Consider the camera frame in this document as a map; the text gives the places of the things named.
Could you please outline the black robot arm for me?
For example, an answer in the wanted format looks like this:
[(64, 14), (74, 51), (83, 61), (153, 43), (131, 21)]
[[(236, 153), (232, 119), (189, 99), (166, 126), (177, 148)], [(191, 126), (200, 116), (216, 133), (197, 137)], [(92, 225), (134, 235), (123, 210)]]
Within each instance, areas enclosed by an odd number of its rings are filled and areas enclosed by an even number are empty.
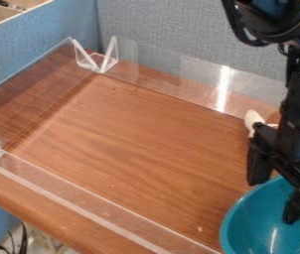
[(225, 16), (237, 39), (252, 47), (277, 46), (287, 57), (287, 96), (280, 122), (250, 124), (246, 181), (254, 186), (279, 173), (293, 186), (283, 221), (300, 220), (300, 0), (222, 0)]

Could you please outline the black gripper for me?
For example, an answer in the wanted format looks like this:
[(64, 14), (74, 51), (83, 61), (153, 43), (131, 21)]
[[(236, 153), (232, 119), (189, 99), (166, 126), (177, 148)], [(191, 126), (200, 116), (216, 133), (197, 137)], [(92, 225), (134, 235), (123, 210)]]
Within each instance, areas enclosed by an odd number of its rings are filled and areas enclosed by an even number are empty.
[(300, 219), (300, 116), (281, 112), (277, 128), (253, 124), (246, 153), (246, 182), (265, 183), (276, 171), (295, 188), (285, 203), (283, 221), (293, 224)]

